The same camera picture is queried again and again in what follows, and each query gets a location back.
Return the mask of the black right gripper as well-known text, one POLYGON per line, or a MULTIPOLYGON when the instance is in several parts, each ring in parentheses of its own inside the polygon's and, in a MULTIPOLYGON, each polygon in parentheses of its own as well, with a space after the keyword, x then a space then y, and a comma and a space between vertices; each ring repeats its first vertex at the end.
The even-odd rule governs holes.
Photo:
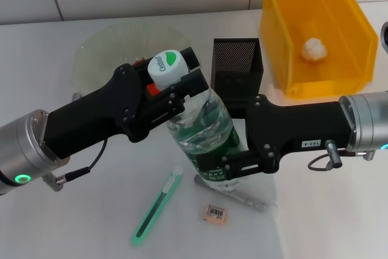
POLYGON ((246 119, 248 148, 238 153, 205 153, 197 157, 208 181, 227 181, 256 173, 275 173, 289 153, 326 150, 328 167, 342 166, 341 154, 351 128, 339 102, 277 106, 264 95, 250 102, 228 101, 232 119, 246 119))

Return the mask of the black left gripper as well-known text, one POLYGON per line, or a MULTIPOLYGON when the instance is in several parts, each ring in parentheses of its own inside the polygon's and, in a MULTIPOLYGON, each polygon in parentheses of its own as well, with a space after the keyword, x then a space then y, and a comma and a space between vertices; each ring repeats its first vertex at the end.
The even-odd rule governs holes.
POLYGON ((102 140, 123 134, 137 143, 147 134, 135 126, 149 83, 147 64, 124 64, 100 89, 48 115, 44 144, 67 158, 102 140))

